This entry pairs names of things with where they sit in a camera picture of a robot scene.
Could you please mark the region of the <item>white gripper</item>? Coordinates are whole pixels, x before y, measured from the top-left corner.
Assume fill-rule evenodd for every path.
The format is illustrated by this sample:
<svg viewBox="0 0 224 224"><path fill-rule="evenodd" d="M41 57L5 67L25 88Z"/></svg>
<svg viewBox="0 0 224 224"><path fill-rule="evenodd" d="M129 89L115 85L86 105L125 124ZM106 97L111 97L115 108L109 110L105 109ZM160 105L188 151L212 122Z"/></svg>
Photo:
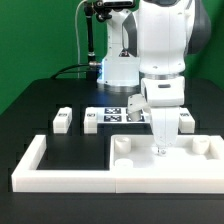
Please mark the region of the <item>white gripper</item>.
<svg viewBox="0 0 224 224"><path fill-rule="evenodd" d="M167 80L141 80L141 93L128 98L127 112L132 121L141 118L141 111L149 114L150 126L157 146L154 152L167 155L178 135L179 112L184 104L185 79L176 77Z"/></svg>

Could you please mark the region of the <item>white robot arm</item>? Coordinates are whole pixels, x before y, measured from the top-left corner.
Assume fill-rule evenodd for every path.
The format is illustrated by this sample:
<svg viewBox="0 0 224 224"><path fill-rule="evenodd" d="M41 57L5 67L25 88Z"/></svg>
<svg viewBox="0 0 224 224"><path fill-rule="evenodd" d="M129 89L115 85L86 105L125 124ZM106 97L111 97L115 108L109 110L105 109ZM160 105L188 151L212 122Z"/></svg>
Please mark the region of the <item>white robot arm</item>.
<svg viewBox="0 0 224 224"><path fill-rule="evenodd" d="M211 33L202 0L99 0L107 22L108 50L97 84L116 92L140 90L128 98L133 121L140 112L164 155L173 146L184 104L185 57L200 51Z"/></svg>

